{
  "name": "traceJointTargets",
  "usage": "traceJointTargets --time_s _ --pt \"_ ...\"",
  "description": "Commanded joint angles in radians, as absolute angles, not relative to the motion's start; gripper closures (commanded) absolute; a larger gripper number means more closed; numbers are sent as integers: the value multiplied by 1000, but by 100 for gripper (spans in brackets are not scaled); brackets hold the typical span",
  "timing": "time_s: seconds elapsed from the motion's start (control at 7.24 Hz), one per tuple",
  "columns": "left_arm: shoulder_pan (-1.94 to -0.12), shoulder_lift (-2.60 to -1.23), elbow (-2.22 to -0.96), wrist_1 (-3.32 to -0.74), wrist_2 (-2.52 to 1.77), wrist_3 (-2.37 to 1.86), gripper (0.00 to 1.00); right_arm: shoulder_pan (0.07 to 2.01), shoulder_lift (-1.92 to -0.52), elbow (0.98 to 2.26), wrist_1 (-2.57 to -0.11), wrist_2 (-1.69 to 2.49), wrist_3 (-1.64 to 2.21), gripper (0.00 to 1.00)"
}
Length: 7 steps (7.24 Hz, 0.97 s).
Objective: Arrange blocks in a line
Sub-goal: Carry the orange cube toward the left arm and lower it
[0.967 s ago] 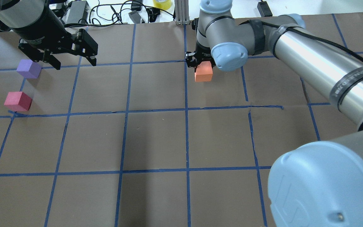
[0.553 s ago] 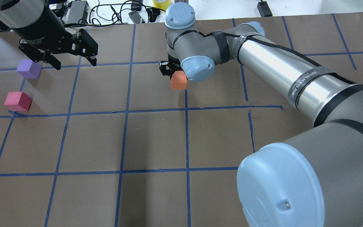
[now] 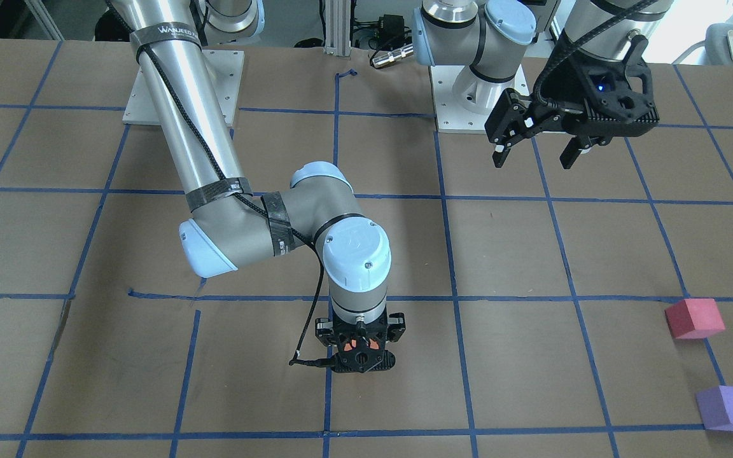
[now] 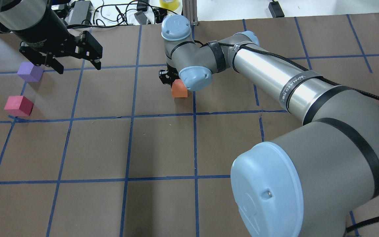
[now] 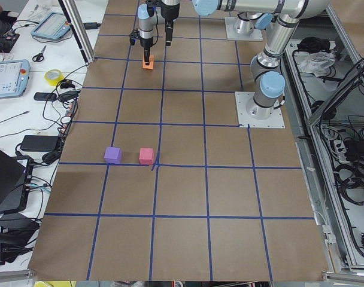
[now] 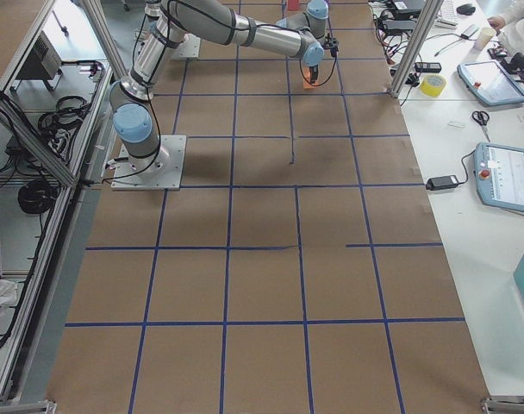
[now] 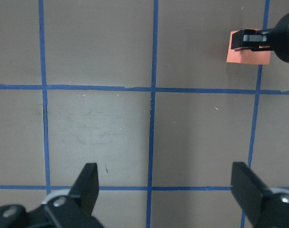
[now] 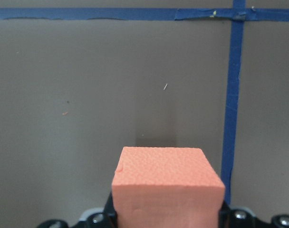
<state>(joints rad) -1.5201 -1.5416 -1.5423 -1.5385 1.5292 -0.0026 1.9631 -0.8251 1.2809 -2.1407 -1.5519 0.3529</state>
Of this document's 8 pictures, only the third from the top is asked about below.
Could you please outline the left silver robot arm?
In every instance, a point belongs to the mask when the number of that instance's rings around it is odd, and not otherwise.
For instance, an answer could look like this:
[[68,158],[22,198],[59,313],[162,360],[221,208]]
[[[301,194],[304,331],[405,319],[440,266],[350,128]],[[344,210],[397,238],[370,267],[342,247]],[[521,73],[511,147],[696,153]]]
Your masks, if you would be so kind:
[[617,137],[634,138],[659,123],[652,74],[643,58],[669,1],[578,1],[529,95],[514,86],[537,32],[519,1],[424,1],[412,38],[422,65],[457,65],[454,95],[484,115],[500,168],[511,148],[544,132],[571,139],[561,153],[569,169],[581,154]]

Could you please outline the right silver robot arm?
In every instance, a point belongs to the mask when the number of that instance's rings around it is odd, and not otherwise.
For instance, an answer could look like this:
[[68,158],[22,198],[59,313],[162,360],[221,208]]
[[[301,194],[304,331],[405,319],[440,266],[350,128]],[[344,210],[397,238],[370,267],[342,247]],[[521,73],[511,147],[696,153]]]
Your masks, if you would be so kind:
[[299,168],[285,191],[256,197],[219,102],[209,68],[210,32],[253,34],[259,9],[207,1],[107,1],[125,29],[159,117],[191,217],[179,238],[196,275],[212,278],[309,247],[329,285],[332,318],[315,336],[328,359],[294,363],[369,371],[393,361],[387,343],[405,331],[387,312],[389,236],[363,214],[354,189],[326,160]]

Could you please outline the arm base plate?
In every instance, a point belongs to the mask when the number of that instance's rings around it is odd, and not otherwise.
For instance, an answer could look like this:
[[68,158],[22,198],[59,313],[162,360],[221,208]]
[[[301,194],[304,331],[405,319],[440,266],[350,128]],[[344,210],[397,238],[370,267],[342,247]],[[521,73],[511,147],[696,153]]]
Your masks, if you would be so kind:
[[[214,95],[216,104],[222,112],[227,127],[235,125],[235,114],[241,89],[242,69],[245,63],[245,53],[242,50],[203,50],[203,63],[207,70],[206,85],[195,82],[177,82],[167,74],[174,86],[181,102],[186,102],[186,95]],[[155,103],[144,70],[139,69],[126,102],[122,122],[129,125],[154,125],[159,127],[160,118],[155,110]]]
[[485,122],[503,90],[529,95],[526,76],[518,67],[512,80],[484,81],[468,66],[438,65],[430,69],[437,130],[452,134],[485,134]]

